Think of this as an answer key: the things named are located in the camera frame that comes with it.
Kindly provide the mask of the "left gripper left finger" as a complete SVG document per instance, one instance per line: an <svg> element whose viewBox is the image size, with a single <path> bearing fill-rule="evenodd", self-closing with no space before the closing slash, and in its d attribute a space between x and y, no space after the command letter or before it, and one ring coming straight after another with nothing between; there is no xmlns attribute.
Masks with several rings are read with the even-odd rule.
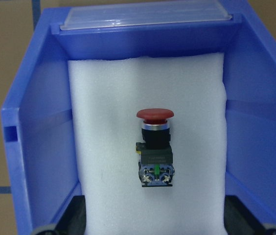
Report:
<svg viewBox="0 0 276 235"><path fill-rule="evenodd" d="M84 195L74 196L57 224L34 229L32 235L83 235L86 230L86 200Z"/></svg>

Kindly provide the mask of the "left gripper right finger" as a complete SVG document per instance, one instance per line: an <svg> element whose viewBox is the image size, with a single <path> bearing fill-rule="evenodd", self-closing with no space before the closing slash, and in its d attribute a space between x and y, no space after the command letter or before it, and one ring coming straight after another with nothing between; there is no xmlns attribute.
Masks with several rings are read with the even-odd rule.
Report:
<svg viewBox="0 0 276 235"><path fill-rule="evenodd" d="M266 196L262 203L225 196L224 226L229 235L276 235L276 199Z"/></svg>

